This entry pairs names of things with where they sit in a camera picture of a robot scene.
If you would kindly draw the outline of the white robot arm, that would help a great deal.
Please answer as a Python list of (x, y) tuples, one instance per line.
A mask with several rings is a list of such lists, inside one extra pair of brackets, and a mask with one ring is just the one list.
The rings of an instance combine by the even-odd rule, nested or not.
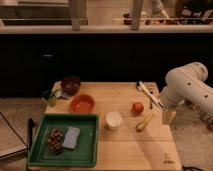
[(166, 86), (160, 93), (163, 107), (173, 108), (189, 100), (213, 122), (213, 88), (205, 83), (207, 77), (207, 67), (200, 62), (171, 69), (165, 76)]

